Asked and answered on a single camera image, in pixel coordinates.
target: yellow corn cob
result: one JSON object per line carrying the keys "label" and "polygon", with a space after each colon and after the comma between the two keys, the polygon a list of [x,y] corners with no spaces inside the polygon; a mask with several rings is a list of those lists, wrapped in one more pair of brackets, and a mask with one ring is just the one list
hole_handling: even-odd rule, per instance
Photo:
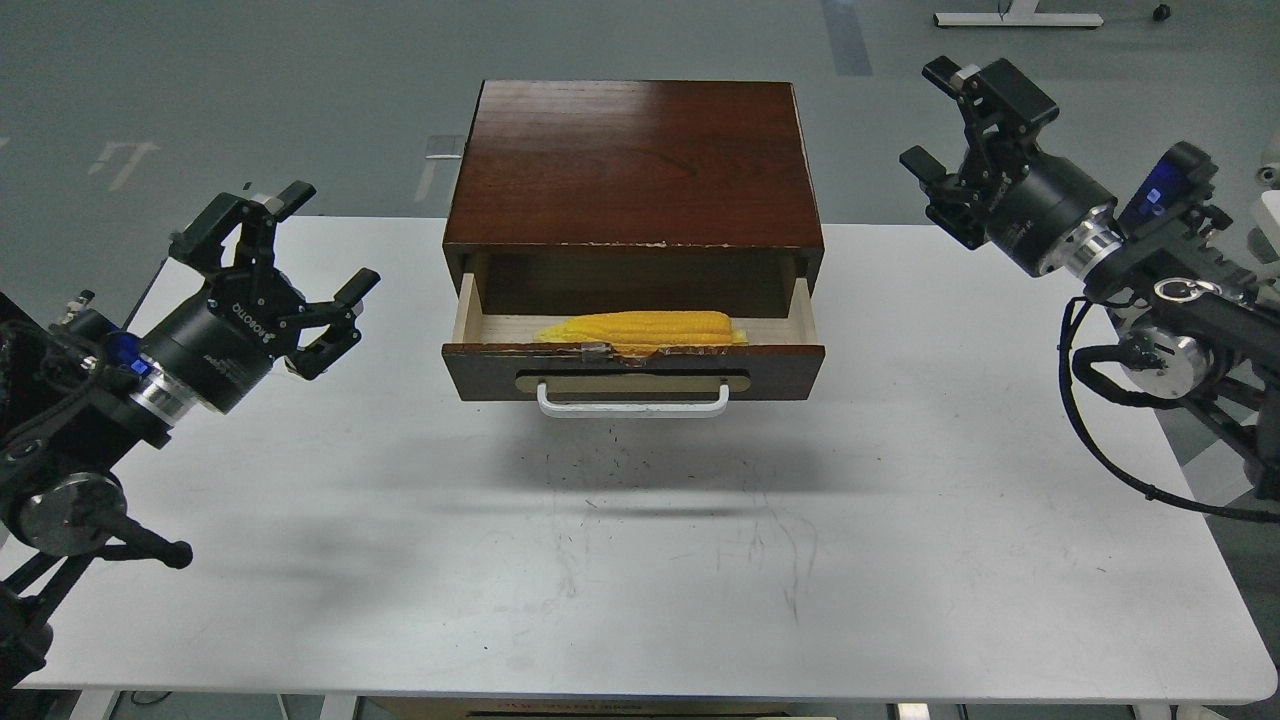
{"label": "yellow corn cob", "polygon": [[649,355],[663,347],[746,345],[746,333],[713,310],[632,310],[570,318],[538,331],[534,340],[608,342],[622,355]]}

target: white handle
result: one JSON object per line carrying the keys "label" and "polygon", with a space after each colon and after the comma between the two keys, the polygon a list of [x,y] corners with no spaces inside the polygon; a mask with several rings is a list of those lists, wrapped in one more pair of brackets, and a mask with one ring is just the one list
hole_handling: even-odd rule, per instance
{"label": "white handle", "polygon": [[552,402],[538,383],[538,407],[548,418],[714,418],[728,407],[728,383],[714,402]]}

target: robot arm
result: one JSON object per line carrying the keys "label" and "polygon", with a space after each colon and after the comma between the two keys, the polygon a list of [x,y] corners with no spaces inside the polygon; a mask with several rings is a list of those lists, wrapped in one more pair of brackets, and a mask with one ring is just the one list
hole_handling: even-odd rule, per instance
{"label": "robot arm", "polygon": [[[1208,155],[1174,145],[1116,217],[1115,196],[1039,149],[1057,105],[1011,63],[960,68],[943,56],[923,74],[956,101],[969,145],[955,173],[919,146],[900,156],[925,215],[970,250],[996,245],[1032,277],[1066,268],[1120,334],[1076,351],[1070,374],[1114,402],[1187,407],[1244,457],[1258,497],[1280,498],[1280,295],[1208,245],[1231,224],[1208,205]],[[1245,360],[1263,388],[1228,377]],[[1142,392],[1098,363],[1119,363]],[[1236,424],[1224,398],[1260,411],[1257,425]]]}
{"label": "robot arm", "polygon": [[[378,273],[361,269],[334,300],[307,302],[274,266],[275,227],[314,195],[296,182],[278,197],[215,197],[169,249],[204,286],[142,337],[86,309],[87,292],[49,332],[0,304],[0,521],[37,551],[0,584],[0,692],[44,666],[49,616],[93,559],[191,564],[191,546],[128,516],[116,461],[138,441],[163,447],[197,404],[229,411],[280,357],[314,379],[360,341],[355,320]],[[298,347],[315,327],[326,329]]]}

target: drawer front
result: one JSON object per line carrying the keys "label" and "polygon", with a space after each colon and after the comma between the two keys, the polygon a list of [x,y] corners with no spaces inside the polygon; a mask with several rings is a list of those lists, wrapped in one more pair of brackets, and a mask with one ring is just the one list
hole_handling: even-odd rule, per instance
{"label": "drawer front", "polygon": [[[548,345],[449,343],[442,348],[458,396],[477,400],[534,400],[536,379],[548,375],[716,377],[730,383],[731,400],[805,400],[826,355],[820,345],[754,345],[663,352],[620,359],[612,352]],[[566,400],[689,400],[687,383],[655,391],[654,380],[621,392],[575,393]],[[631,392],[622,388],[643,388]]]}

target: wooden box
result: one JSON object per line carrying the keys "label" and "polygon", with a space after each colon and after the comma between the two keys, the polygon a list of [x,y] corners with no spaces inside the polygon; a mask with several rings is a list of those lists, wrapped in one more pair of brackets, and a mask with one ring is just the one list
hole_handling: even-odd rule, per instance
{"label": "wooden box", "polygon": [[[462,400],[804,400],[822,261],[791,86],[485,82],[444,232]],[[719,310],[749,345],[536,343],[567,316]]]}

